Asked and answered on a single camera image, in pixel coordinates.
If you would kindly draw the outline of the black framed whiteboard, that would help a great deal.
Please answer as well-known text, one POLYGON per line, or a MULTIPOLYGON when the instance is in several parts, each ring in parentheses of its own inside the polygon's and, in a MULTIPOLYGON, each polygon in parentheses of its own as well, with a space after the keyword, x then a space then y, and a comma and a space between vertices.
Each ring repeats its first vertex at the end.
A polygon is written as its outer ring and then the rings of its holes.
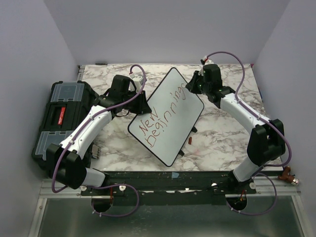
POLYGON ((137 115, 127 127, 128 132, 171 167, 200 117, 204 103, 186 89, 186 80, 171 68, 150 95, 147 103, 151 113, 137 115))

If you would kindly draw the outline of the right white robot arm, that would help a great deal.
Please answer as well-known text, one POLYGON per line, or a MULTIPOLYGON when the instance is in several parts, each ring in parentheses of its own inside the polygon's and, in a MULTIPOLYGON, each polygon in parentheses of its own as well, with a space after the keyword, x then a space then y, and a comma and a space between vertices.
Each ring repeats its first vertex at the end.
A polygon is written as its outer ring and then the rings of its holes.
POLYGON ((185 87, 193 94, 205 95, 208 101, 231 115, 250 135, 246 158, 228 175, 230 192, 239 193, 254 174, 285 153, 283 123, 259 114, 236 96, 231 87, 224 86, 218 65, 208 64, 194 71, 185 87))

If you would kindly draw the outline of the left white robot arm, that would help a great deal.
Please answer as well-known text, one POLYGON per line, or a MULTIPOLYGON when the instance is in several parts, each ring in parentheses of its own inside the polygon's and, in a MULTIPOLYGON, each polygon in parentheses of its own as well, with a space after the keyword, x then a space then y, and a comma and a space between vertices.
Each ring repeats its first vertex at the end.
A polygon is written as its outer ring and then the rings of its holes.
POLYGON ((136 115, 152 111, 143 87, 137 88, 132 78, 115 75, 111 87, 96 98, 80 125, 58 145, 47 147, 46 170, 53 182, 72 189, 92 186, 99 195, 109 191, 106 174, 87 167, 83 159, 96 136, 122 110, 136 115))

